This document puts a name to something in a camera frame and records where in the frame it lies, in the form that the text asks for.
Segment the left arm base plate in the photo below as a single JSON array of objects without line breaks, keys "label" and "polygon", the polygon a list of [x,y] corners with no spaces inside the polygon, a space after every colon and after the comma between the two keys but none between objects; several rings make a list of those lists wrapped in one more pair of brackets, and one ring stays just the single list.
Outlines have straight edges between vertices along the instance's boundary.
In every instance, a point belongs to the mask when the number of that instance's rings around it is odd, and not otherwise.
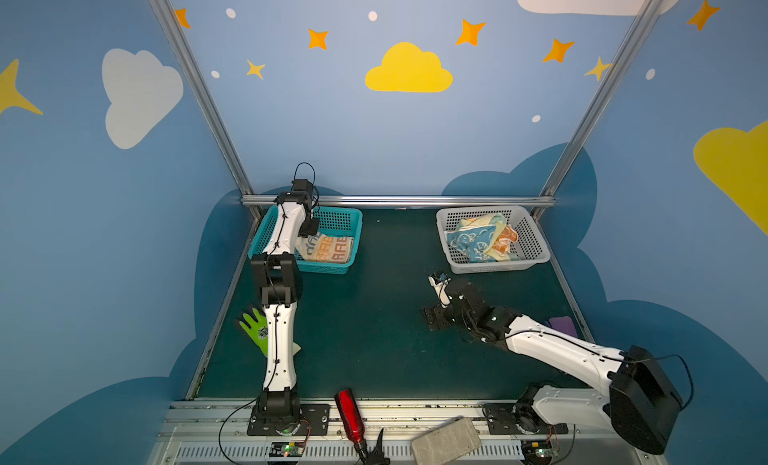
[{"label": "left arm base plate", "polygon": [[328,433],[331,411],[328,404],[302,402],[297,411],[297,416],[278,416],[257,405],[251,412],[246,433],[248,436],[270,437],[325,436]]}]

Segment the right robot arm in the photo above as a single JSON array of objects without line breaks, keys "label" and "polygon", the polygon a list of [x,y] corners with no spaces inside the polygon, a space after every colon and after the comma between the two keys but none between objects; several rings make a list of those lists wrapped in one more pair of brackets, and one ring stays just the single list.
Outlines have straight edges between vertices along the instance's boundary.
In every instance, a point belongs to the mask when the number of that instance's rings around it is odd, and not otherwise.
[{"label": "right robot arm", "polygon": [[502,351],[527,356],[582,382],[580,388],[530,385],[502,418],[524,434],[559,425],[614,431],[632,447],[665,453],[688,406],[659,358],[632,346],[620,350],[550,328],[512,308],[491,307],[474,285],[445,274],[428,278],[438,302],[422,313],[430,330],[453,325]]}]

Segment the cream RABBIT lettered towel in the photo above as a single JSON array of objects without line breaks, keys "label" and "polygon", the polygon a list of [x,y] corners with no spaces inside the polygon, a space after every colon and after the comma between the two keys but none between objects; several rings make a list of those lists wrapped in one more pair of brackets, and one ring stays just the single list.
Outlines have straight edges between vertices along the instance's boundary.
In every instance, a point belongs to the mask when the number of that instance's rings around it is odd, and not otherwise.
[{"label": "cream RABBIT lettered towel", "polygon": [[295,246],[298,256],[307,262],[346,264],[350,261],[355,239],[349,236],[318,234],[299,237]]}]

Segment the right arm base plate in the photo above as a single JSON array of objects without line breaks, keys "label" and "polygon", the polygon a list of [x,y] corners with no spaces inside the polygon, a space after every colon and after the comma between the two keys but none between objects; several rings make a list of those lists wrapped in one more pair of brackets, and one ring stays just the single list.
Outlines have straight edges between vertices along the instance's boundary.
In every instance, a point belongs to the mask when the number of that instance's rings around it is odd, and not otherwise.
[{"label": "right arm base plate", "polygon": [[486,402],[481,408],[491,435],[548,435],[569,432],[565,423],[546,423],[534,411],[531,402]]}]

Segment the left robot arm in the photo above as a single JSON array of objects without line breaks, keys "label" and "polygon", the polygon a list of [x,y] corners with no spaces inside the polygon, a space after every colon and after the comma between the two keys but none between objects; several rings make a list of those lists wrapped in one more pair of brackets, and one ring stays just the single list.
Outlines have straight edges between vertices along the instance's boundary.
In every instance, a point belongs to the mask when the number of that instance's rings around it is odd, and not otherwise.
[{"label": "left robot arm", "polygon": [[296,188],[275,200],[276,223],[264,246],[255,239],[249,260],[267,324],[267,366],[263,388],[251,415],[257,434],[288,435],[301,426],[294,367],[294,318],[303,293],[295,257],[300,237],[314,225],[313,192]]}]

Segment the blue bunny pattern towel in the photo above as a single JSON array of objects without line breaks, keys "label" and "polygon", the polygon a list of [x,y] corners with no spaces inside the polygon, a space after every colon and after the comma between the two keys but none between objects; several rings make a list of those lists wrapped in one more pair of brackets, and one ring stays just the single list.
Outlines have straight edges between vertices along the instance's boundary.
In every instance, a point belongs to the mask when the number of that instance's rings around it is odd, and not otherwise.
[{"label": "blue bunny pattern towel", "polygon": [[449,248],[469,263],[496,262],[492,251],[496,232],[496,225],[462,227],[446,232],[445,239]]}]

